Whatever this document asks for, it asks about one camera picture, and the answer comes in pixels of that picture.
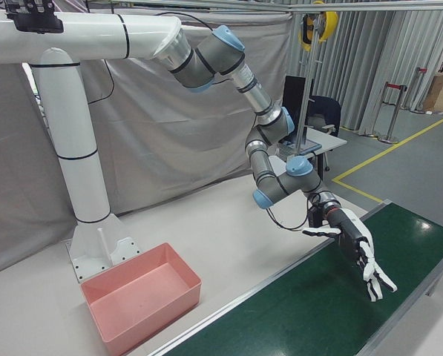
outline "gray backdrop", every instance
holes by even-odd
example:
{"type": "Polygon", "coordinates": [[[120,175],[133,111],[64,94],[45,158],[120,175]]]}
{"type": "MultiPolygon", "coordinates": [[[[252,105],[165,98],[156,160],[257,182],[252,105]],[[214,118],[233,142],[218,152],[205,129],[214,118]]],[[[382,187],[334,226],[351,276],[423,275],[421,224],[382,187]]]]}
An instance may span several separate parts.
{"type": "MultiPolygon", "coordinates": [[[[70,3],[59,6],[81,10],[70,3]]],[[[245,43],[246,61],[265,89],[274,99],[281,98],[288,15],[197,16],[214,26],[229,25],[245,43]]],[[[194,46],[209,34],[186,32],[194,46]]],[[[172,199],[247,168],[243,148],[254,114],[230,82],[193,94],[152,62],[126,59],[108,65],[114,93],[90,108],[114,213],[172,199]]],[[[110,92],[102,61],[83,63],[82,76],[88,101],[110,92]]],[[[18,65],[0,65],[0,269],[71,237],[75,225],[56,155],[24,72],[18,65]]]]}

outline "blue joint cap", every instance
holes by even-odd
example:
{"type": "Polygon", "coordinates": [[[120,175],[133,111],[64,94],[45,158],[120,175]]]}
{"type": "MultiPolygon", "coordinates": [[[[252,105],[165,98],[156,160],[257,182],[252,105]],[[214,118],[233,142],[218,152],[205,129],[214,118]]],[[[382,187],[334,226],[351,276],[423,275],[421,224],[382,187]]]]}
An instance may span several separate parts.
{"type": "Polygon", "coordinates": [[[201,93],[202,91],[205,91],[206,89],[211,87],[211,84],[213,84],[213,81],[214,81],[214,77],[211,78],[211,80],[209,82],[207,82],[206,84],[203,84],[203,85],[196,87],[196,88],[187,88],[187,89],[189,91],[191,91],[192,93],[201,93]]]}
{"type": "Polygon", "coordinates": [[[244,49],[245,49],[244,44],[224,24],[219,26],[217,29],[213,30],[213,34],[218,39],[220,39],[221,41],[226,43],[228,46],[231,46],[231,47],[239,50],[240,52],[244,52],[244,49]]]}
{"type": "Polygon", "coordinates": [[[267,209],[274,205],[274,203],[269,199],[268,196],[266,196],[262,191],[259,189],[256,189],[255,192],[252,194],[252,197],[254,198],[257,205],[259,205],[259,208],[261,209],[267,209]]]}
{"type": "Polygon", "coordinates": [[[295,129],[295,124],[294,121],[292,120],[292,117],[290,117],[289,112],[287,111],[287,109],[285,109],[285,107],[282,107],[283,110],[283,114],[286,117],[286,121],[287,121],[287,134],[290,134],[291,132],[294,131],[295,129]]]}
{"type": "Polygon", "coordinates": [[[287,174],[293,177],[301,177],[313,171],[313,165],[304,156],[295,156],[286,164],[287,174]]]}

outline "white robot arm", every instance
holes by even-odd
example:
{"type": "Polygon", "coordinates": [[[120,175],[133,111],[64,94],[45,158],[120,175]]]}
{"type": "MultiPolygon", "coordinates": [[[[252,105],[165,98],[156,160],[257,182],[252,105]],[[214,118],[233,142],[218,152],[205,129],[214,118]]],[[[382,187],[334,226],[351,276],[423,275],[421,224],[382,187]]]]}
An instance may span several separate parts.
{"type": "Polygon", "coordinates": [[[246,140],[246,154],[253,170],[257,190],[253,197],[262,209],[297,190],[302,190],[312,203],[308,235],[333,237],[344,254],[363,273],[371,301],[382,299],[380,284],[390,291],[397,287],[375,261],[370,231],[351,211],[341,207],[304,156],[296,156],[286,164],[286,172],[276,176],[269,162],[267,148],[294,130],[285,108],[275,104],[244,62],[244,45],[226,27],[219,26],[196,49],[191,49],[180,32],[177,40],[158,53],[155,60],[192,91],[205,90],[216,73],[228,76],[237,91],[244,95],[257,115],[257,125],[246,140]],[[330,229],[320,228],[328,221],[330,229]]]}

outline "yellow cable reel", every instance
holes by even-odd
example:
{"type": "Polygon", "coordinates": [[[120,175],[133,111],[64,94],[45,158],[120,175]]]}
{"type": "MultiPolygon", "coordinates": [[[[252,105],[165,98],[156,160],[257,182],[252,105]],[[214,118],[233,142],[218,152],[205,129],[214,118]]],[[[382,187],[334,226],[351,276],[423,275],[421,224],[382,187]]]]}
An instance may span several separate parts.
{"type": "MultiPolygon", "coordinates": [[[[323,4],[323,1],[314,1],[314,4],[323,4]]],[[[338,24],[338,14],[335,11],[325,11],[318,15],[319,25],[318,34],[319,42],[325,42],[333,32],[338,24]]],[[[311,15],[305,15],[303,17],[303,28],[298,33],[298,41],[301,43],[304,50],[310,51],[313,38],[313,22],[314,17],[311,15]]]]}

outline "yellow floor line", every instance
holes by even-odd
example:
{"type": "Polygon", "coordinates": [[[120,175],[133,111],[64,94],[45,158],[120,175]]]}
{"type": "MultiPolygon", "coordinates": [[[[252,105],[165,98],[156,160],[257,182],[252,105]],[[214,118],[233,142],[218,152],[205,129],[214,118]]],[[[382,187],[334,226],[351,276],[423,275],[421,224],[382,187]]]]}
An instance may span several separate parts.
{"type": "Polygon", "coordinates": [[[343,182],[340,181],[340,180],[333,180],[333,182],[335,182],[335,183],[337,183],[337,184],[339,184],[339,185],[342,185],[342,186],[344,186],[345,188],[348,188],[348,189],[350,189],[351,191],[354,191],[355,193],[358,193],[358,194],[362,195],[363,197],[370,198],[371,200],[374,200],[375,202],[382,202],[382,201],[383,201],[383,199],[379,199],[379,198],[375,197],[374,195],[368,194],[368,193],[365,192],[365,191],[360,191],[359,189],[357,189],[357,188],[355,188],[355,187],[352,187],[351,185],[348,185],[348,184],[346,184],[346,183],[343,183],[343,182]]]}
{"type": "Polygon", "coordinates": [[[343,172],[342,174],[339,174],[338,176],[336,176],[335,178],[332,179],[333,182],[344,186],[345,188],[348,188],[358,194],[363,195],[364,197],[370,198],[376,202],[381,202],[382,200],[380,200],[377,197],[374,197],[371,194],[365,193],[364,191],[361,191],[355,187],[352,187],[351,185],[348,185],[346,183],[343,183],[341,181],[341,179],[343,179],[346,176],[349,176],[351,173],[356,172],[358,169],[363,168],[365,165],[369,165],[371,162],[375,162],[377,159],[382,158],[383,156],[387,155],[389,152],[394,151],[397,148],[400,148],[402,145],[405,145],[406,143],[408,143],[409,141],[411,141],[412,139],[415,139],[416,137],[421,136],[422,134],[425,134],[426,132],[428,132],[429,130],[435,128],[436,126],[439,126],[441,123],[443,123],[443,119],[440,119],[438,122],[434,122],[432,125],[427,126],[426,128],[420,130],[419,132],[416,132],[415,134],[407,137],[406,139],[403,139],[402,141],[400,141],[399,143],[387,148],[386,150],[380,152],[379,154],[376,154],[375,156],[367,159],[366,161],[357,164],[355,167],[349,169],[348,171],[343,172]]]}

